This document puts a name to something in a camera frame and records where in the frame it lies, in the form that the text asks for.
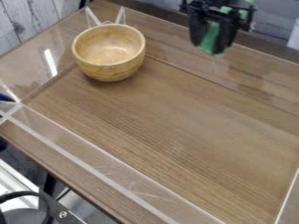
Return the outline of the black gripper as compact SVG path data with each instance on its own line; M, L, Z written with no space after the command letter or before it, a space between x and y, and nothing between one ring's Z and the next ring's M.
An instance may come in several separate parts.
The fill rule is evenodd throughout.
M180 12L187 14L191 42L202 44L208 23L219 24L214 54L231 47L238 29L251 31L256 0L182 0Z

